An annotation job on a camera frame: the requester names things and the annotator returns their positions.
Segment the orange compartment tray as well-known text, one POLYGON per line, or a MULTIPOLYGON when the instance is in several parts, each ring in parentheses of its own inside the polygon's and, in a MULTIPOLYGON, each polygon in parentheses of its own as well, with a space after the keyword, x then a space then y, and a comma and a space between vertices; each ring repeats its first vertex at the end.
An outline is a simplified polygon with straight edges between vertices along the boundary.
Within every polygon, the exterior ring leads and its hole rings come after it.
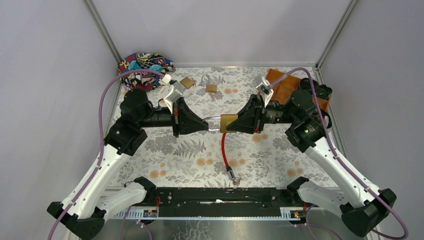
MULTIPOLYGON (((274 83, 278 78, 282 77, 283 75, 284 72, 270 68, 266 75, 266 79, 270 83, 274 83)), ((315 80, 313 81, 313 83, 315 86, 319 106, 322 110, 327 112, 330 106, 330 99, 333 90, 328 85, 319 84, 315 80)), ((302 78, 296 76, 288 76, 273 88, 274 94, 271 100, 275 100, 278 101, 280 104, 284 104, 294 90, 301 88, 311 92, 310 87, 311 86, 309 80, 303 80, 302 78)))

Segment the colourful patterned cloth bag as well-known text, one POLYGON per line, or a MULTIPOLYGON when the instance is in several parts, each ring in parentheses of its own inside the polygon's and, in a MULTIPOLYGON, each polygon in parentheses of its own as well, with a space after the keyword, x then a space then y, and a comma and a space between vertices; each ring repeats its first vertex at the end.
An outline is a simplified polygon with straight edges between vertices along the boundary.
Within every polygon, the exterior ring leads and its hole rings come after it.
POLYGON ((141 89, 150 92, 163 85, 164 75, 176 70, 174 62, 159 53, 136 52, 128 55, 118 65, 120 82, 128 89, 141 89))

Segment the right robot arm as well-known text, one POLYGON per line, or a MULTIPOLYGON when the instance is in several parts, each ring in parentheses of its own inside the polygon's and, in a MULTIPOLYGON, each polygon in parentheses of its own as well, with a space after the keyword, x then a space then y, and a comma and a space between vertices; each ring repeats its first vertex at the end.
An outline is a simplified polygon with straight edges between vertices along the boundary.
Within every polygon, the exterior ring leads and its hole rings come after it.
POLYGON ((226 129, 254 134, 266 124, 289 124, 285 132, 289 142, 315 161, 339 187, 337 192, 299 177, 288 186, 286 198, 291 205, 317 205, 340 217, 359 237, 365 237, 389 215, 396 194, 369 181, 334 147, 307 90, 296 89, 282 105, 265 104, 261 95, 253 94, 226 129))

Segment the small brass padlock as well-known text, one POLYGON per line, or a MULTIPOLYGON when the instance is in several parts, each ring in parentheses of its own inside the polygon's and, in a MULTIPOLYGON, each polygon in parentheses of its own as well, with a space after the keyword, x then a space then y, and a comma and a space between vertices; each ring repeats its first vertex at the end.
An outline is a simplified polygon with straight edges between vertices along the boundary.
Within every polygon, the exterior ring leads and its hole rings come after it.
POLYGON ((211 78, 209 75, 207 74, 203 75, 202 80, 204 81, 206 93, 216 93, 218 91, 218 86, 216 84, 210 83, 211 78))

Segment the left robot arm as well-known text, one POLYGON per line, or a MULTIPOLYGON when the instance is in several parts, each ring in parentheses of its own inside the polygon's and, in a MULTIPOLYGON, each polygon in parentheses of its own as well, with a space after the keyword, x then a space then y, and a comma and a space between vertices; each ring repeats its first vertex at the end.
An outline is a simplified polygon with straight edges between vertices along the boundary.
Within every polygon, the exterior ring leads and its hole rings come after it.
POLYGON ((128 91, 120 104, 121 116, 104 137, 101 151, 77 187, 47 212, 82 240, 93 239, 105 223, 124 209, 155 200, 155 186, 136 178, 113 195, 102 198, 111 178, 147 139, 146 128, 171 127, 174 136, 207 131, 208 123, 192 112, 180 93, 166 98, 167 107, 154 107, 141 89, 128 91))

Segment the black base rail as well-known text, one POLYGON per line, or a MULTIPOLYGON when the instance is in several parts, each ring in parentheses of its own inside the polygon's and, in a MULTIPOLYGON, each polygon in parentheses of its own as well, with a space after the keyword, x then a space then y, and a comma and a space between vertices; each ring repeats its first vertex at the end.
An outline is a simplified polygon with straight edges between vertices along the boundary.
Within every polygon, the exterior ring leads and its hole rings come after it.
POLYGON ((263 188, 159 187, 132 205, 143 219, 237 220, 302 218, 311 203, 291 190, 263 188))

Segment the floral table mat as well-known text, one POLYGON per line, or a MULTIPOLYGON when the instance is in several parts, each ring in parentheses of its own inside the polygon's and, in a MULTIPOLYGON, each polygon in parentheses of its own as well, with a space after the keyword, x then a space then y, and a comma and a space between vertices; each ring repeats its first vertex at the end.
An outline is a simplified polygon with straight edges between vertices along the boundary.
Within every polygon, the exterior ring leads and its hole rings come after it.
MULTIPOLYGON (((265 77, 268 67, 180 67, 174 80, 189 77, 195 90, 184 98, 199 117, 235 114, 254 93, 254 78, 265 77), (217 85, 207 93, 203 75, 217 85)), ((201 131, 175 137, 170 127, 147 128, 147 139, 108 183, 121 188, 137 177, 146 177, 158 187, 230 187, 226 165, 240 178, 241 187, 282 188, 298 177, 309 178, 327 188, 336 183, 313 160, 287 140, 286 124, 266 125, 261 133, 201 131)))

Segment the open brass padlock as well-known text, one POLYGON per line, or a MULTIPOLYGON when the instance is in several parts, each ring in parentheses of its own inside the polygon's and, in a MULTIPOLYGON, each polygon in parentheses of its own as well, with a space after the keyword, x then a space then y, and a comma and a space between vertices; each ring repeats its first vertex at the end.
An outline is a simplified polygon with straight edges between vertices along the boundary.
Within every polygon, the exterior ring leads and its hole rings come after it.
POLYGON ((184 77, 180 80, 183 86, 183 96, 187 99, 194 94, 196 82, 190 77, 184 77))

